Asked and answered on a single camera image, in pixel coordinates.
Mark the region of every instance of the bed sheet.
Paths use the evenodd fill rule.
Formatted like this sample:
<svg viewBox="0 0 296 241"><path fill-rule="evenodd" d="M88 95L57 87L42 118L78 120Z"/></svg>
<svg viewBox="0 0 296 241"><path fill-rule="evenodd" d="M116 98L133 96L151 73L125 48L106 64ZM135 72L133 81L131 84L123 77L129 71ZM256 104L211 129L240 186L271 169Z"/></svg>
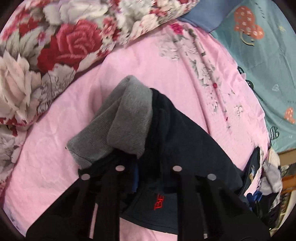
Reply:
<svg viewBox="0 0 296 241"><path fill-rule="evenodd" d="M296 148L296 34L271 0L244 0L212 32L246 73L276 152Z"/></svg>
<svg viewBox="0 0 296 241"><path fill-rule="evenodd" d="M25 234L29 226L78 177L65 149L86 127L102 102L127 75L158 89L175 107L208 132L240 169L257 146L266 157L264 112L214 38L188 23L171 21L139 41L110 53L77 79L29 130L5 194L4 210ZM258 170L248 192L257 188ZM176 240L172 234L120 222L121 240Z"/></svg>

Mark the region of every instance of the bed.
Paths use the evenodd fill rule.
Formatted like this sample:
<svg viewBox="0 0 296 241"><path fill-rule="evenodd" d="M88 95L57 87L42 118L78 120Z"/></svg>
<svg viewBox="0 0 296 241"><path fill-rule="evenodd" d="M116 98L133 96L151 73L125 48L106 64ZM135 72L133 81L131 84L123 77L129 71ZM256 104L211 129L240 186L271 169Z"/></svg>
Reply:
<svg viewBox="0 0 296 241"><path fill-rule="evenodd" d="M127 47L118 47L100 65L74 81L29 129L9 180L3 210L17 230L25 235L29 226L77 179L78 166L64 148L67 141L90 122L112 89L130 74L167 95L177 109L214 138L238 168L244 168L256 146L263 150L262 162L270 142L265 109L245 81L246 70L237 70L238 60L220 42L200 28L172 20ZM231 144L225 143L225 136L232 140ZM249 192L256 190L260 176L259 170ZM121 219L120 239L177 237Z"/></svg>

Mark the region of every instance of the floral blanket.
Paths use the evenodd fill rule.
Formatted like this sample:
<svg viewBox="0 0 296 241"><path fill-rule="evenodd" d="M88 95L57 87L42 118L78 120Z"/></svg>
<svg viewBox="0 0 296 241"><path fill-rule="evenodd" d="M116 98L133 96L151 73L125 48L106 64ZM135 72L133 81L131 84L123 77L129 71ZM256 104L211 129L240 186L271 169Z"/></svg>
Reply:
<svg viewBox="0 0 296 241"><path fill-rule="evenodd" d="M199 0L25 0L0 34L0 193L28 128L73 81Z"/></svg>

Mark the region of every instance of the orange mushroom print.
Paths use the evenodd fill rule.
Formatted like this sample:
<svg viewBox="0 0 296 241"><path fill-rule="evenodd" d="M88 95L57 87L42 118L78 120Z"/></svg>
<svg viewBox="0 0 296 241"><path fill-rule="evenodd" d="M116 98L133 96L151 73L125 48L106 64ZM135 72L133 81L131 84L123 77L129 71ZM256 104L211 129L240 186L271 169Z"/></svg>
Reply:
<svg viewBox="0 0 296 241"><path fill-rule="evenodd" d="M295 119L293 118L293 114L294 114L294 110L292 107L289 107L286 110L284 119L287 120L288 122L290 122L291 124L295 124Z"/></svg>
<svg viewBox="0 0 296 241"><path fill-rule="evenodd" d="M240 38L245 44L254 46L255 39L259 40L264 37L263 29L255 24L255 16L248 7L240 6L237 8L234 12L234 21L234 30L240 32ZM252 38L251 43L244 40L243 34Z"/></svg>

